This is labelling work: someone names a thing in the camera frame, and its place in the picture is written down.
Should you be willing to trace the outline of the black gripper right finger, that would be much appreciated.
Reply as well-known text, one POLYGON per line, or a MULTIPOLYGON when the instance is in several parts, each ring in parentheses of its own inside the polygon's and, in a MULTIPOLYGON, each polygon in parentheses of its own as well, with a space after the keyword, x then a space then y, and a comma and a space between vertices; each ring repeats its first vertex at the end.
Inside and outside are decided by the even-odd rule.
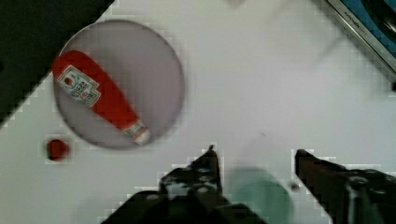
POLYGON ((332 224, 396 224, 396 181, 375 169, 347 169, 304 149, 294 157, 295 174, 332 224))

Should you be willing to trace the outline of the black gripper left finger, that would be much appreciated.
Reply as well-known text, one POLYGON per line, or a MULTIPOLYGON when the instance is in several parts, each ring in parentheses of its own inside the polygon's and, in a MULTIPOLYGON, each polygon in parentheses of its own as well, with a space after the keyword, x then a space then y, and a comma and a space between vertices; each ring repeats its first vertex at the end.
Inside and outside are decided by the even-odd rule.
POLYGON ((157 190, 137 192, 102 224, 265 224, 246 205, 222 194, 213 146, 161 178, 157 190))

